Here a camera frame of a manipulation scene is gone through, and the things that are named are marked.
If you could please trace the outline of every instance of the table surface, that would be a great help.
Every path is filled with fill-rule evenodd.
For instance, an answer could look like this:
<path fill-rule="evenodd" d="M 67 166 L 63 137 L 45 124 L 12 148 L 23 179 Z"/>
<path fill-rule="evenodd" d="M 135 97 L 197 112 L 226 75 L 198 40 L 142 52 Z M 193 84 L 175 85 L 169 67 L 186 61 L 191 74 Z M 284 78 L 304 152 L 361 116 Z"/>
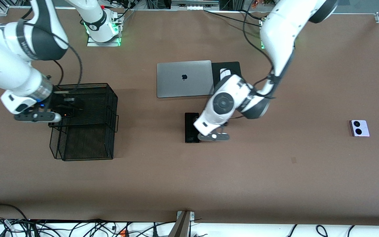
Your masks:
<path fill-rule="evenodd" d="M 0 22 L 26 11 L 10 9 Z M 83 60 L 82 83 L 108 83 L 119 97 L 115 159 L 55 160 L 47 125 L 16 122 L 0 102 L 0 202 L 32 219 L 159 222 L 191 209 L 206 222 L 379 224 L 379 24 L 372 15 L 308 23 L 265 116 L 231 120 L 230 141 L 199 144 L 184 143 L 184 113 L 201 112 L 208 97 L 158 99 L 156 64 L 239 61 L 247 81 L 257 81 L 269 63 L 247 44 L 241 23 L 202 11 L 138 11 L 122 45 L 101 48 L 86 47 L 76 11 L 58 15 Z M 259 30 L 248 29 L 259 44 Z M 64 83 L 75 83 L 74 54 L 59 62 Z M 33 66 L 59 78 L 51 61 Z M 350 135 L 352 119 L 367 120 L 369 138 Z M 5 208 L 0 216 L 18 217 Z"/>

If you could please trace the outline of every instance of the wire basket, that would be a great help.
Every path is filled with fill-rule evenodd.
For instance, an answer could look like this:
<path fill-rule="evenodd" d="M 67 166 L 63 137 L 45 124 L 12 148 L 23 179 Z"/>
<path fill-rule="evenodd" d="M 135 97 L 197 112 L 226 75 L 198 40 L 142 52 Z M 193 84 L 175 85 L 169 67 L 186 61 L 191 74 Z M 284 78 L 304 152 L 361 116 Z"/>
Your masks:
<path fill-rule="evenodd" d="M 70 90 L 75 85 L 59 86 Z M 117 132 L 118 97 L 108 84 L 81 84 L 70 95 L 83 100 L 83 110 L 74 111 L 52 128 L 49 147 L 55 159 L 63 161 L 113 159 Z"/>

